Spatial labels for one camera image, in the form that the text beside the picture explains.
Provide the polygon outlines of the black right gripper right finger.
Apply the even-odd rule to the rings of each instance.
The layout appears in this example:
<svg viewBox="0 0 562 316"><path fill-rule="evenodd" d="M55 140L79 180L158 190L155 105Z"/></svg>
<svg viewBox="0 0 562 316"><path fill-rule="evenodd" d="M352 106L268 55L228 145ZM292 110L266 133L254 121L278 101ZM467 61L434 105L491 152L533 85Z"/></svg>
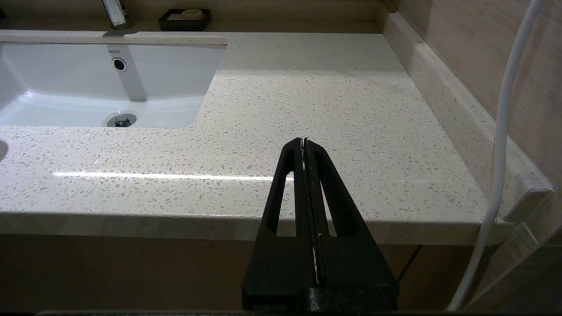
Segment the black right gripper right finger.
<svg viewBox="0 0 562 316"><path fill-rule="evenodd" d="M394 311L399 286L326 150L305 140L316 284L311 311Z"/></svg>

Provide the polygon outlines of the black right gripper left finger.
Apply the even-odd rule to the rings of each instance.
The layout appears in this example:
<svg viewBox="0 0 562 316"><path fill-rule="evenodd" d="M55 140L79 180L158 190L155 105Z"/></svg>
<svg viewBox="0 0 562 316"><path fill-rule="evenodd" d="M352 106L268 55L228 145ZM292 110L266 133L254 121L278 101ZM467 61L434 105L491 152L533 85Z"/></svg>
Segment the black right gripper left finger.
<svg viewBox="0 0 562 316"><path fill-rule="evenodd" d="M286 177L293 172L295 236L279 236ZM252 311L296 311L307 290L317 283L312 224L303 167L303 140L281 150L249 266L242 285L242 304Z"/></svg>

